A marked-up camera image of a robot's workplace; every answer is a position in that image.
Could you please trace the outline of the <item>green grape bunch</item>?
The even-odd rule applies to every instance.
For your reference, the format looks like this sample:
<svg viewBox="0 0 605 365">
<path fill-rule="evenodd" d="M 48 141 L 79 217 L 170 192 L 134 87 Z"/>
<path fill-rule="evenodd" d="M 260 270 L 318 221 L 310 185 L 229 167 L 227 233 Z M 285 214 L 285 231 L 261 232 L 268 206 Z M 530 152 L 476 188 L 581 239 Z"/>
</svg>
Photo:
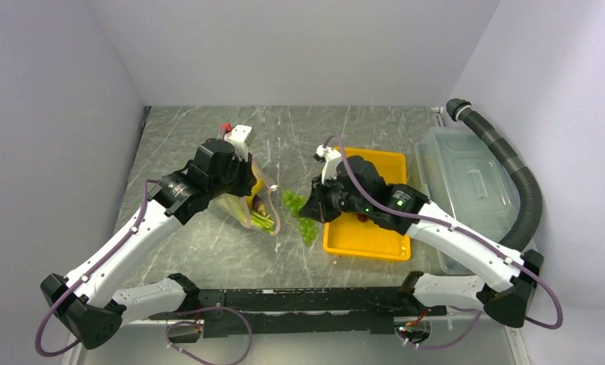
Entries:
<svg viewBox="0 0 605 365">
<path fill-rule="evenodd" d="M 296 194 L 293 190 L 289 189 L 283 190 L 283 205 L 289 211 L 290 216 L 296 220 L 296 225 L 304 245 L 312 246 L 319 235 L 320 229 L 315 221 L 301 215 L 306 201 L 307 198 L 304 195 Z"/>
</svg>

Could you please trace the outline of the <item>yellow plastic tray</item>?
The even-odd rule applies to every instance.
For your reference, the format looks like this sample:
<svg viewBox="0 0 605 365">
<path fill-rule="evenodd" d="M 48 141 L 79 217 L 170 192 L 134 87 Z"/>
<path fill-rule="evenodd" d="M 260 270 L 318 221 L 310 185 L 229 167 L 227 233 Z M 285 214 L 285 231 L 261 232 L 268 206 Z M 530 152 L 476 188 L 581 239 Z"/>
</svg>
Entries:
<svg viewBox="0 0 605 365">
<path fill-rule="evenodd" d="M 374 164 L 387 183 L 406 183 L 407 159 L 401 153 L 347 148 L 347 156 L 361 156 Z M 407 261 L 411 256 L 410 237 L 384 230 L 371 220 L 361 221 L 355 214 L 343 213 L 324 225 L 323 248 L 337 256 Z"/>
</svg>

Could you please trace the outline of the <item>yellow banana bunch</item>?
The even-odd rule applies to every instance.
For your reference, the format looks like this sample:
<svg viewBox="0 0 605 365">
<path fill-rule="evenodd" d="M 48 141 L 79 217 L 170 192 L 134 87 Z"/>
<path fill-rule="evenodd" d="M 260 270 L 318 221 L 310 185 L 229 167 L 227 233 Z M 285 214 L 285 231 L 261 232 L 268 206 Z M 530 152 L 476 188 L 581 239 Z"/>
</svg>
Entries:
<svg viewBox="0 0 605 365">
<path fill-rule="evenodd" d="M 254 186 L 251 189 L 250 197 L 257 196 L 261 190 L 264 188 L 264 181 L 262 179 L 257 178 Z"/>
</svg>

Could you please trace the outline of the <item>clear zip top bag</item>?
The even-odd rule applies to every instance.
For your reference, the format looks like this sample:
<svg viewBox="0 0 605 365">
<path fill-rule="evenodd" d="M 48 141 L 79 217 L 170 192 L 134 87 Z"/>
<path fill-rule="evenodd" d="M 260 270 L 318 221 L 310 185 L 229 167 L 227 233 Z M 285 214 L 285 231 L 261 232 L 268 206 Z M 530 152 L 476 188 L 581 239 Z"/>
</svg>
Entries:
<svg viewBox="0 0 605 365">
<path fill-rule="evenodd" d="M 225 194 L 215 198 L 212 204 L 235 218 L 244 228 L 260 230 L 275 236 L 281 229 L 281 219 L 274 203 L 280 186 L 252 163 L 256 183 L 248 196 L 237 197 Z"/>
</svg>

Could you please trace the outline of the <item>celery stalk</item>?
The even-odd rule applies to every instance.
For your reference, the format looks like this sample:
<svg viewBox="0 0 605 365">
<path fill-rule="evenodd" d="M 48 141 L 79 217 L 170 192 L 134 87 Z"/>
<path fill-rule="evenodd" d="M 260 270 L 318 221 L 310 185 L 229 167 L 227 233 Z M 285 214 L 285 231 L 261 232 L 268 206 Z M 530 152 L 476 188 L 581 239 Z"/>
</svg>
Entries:
<svg viewBox="0 0 605 365">
<path fill-rule="evenodd" d="M 230 215 L 244 228 L 260 230 L 269 235 L 276 233 L 276 222 L 270 216 L 261 215 L 252 209 L 245 211 L 242 208 L 231 208 Z"/>
</svg>

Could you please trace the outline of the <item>purple eggplant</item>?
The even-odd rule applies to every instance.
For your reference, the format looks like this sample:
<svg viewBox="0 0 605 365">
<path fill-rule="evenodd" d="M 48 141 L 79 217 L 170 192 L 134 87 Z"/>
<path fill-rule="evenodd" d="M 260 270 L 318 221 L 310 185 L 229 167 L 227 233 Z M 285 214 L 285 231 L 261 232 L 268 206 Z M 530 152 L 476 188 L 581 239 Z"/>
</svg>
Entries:
<svg viewBox="0 0 605 365">
<path fill-rule="evenodd" d="M 259 195 L 252 198 L 252 210 L 262 216 L 268 215 L 266 205 Z"/>
</svg>

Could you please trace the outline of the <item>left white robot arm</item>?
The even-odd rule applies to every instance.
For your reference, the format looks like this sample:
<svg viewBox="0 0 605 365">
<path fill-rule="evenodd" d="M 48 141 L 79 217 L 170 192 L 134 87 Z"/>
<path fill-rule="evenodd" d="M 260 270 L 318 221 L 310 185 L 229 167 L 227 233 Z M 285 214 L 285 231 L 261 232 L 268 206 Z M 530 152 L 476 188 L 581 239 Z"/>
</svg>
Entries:
<svg viewBox="0 0 605 365">
<path fill-rule="evenodd" d="M 210 138 L 186 165 L 144 185 L 133 217 L 83 264 L 66 275 L 50 274 L 41 285 L 49 304 L 35 337 L 44 357 L 43 331 L 56 317 L 86 349 L 98 348 L 124 325 L 159 313 L 189 319 L 201 306 L 200 290 L 185 275 L 122 289 L 125 276 L 169 235 L 205 211 L 220 195 L 249 195 L 255 184 L 249 142 Z"/>
</svg>

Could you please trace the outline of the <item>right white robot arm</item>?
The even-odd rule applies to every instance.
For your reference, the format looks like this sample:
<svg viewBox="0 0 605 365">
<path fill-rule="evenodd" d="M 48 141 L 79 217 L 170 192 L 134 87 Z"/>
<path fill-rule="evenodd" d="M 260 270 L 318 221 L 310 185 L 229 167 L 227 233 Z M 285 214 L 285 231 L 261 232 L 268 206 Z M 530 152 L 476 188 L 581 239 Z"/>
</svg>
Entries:
<svg viewBox="0 0 605 365">
<path fill-rule="evenodd" d="M 324 164 L 312 179 L 301 217 L 328 224 L 344 214 L 364 217 L 377 227 L 418 239 L 444 252 L 471 271 L 467 277 L 411 273 L 402 285 L 399 305 L 416 316 L 425 308 L 454 306 L 483 311 L 502 325 L 520 328 L 526 322 L 540 280 L 544 257 L 495 242 L 457 221 L 419 190 L 387 183 L 361 156 L 345 157 L 319 147 L 315 159 Z"/>
</svg>

